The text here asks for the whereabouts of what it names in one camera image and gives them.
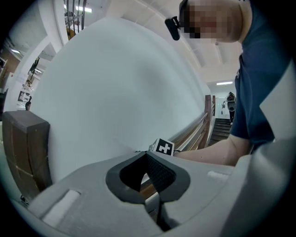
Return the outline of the person's right forearm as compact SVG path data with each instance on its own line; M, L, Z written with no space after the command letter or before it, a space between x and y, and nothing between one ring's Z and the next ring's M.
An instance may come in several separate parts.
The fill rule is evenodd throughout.
M227 139L221 140L210 147L177 152L174 156L195 162L235 166L242 156L250 154L252 148L253 145L249 140L230 134Z

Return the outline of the dark staircase steps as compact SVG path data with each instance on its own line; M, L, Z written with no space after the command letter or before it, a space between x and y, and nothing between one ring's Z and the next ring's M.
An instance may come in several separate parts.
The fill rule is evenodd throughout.
M227 139L229 137L231 126L229 119L217 118L213 126L208 146L212 146L221 140Z

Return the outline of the metal balustrade bars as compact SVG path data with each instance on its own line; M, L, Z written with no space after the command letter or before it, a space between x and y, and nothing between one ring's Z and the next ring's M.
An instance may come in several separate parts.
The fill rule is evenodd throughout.
M84 29L87 0L64 0L64 19L68 35Z

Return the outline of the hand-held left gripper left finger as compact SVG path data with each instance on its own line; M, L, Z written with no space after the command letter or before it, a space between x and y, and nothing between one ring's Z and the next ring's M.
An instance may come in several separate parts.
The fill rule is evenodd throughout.
M141 152L118 156L81 167L42 191L28 210L57 236L157 237L162 229L143 204L121 201L108 188L108 170Z

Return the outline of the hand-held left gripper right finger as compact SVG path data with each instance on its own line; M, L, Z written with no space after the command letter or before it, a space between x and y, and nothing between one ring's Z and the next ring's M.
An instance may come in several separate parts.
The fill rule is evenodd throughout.
M224 201L233 168L146 153L150 179L159 199L157 223L148 237L221 237L231 207Z

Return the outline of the wooden stair handrail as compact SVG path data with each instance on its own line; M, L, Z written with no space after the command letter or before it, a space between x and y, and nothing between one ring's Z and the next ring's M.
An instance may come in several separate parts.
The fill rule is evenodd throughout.
M172 140L175 145L174 153L195 150L198 147L206 133L206 116L207 113L205 113L201 118L198 118L197 122L191 128L188 128ZM143 176L140 194L143 194L146 200L156 194L156 189L154 188L147 173Z

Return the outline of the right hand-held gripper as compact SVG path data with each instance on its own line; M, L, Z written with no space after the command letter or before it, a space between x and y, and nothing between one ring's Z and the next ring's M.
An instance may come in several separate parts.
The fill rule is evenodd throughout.
M159 152L165 155L173 156L174 143L158 138L149 146L149 151Z

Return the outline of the dark wooden newel post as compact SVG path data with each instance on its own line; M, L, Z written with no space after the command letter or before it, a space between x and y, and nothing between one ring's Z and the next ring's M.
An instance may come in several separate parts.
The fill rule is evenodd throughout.
M208 147L210 142L210 137L212 134L212 130L214 128L215 123L215 112L216 112L216 96L215 95L206 95L205 96L205 110L207 113L205 122L206 122L206 128L205 128L205 148Z
M2 114L4 151L24 198L31 202L53 184L48 158L50 124L30 111Z

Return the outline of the person's dark blue shirt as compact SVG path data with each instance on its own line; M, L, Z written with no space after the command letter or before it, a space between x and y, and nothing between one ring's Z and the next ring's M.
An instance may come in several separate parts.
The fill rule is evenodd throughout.
M274 140L260 104L285 72L291 56L263 13L253 4L252 23L242 43L235 77L236 110L231 134L249 140L253 149Z

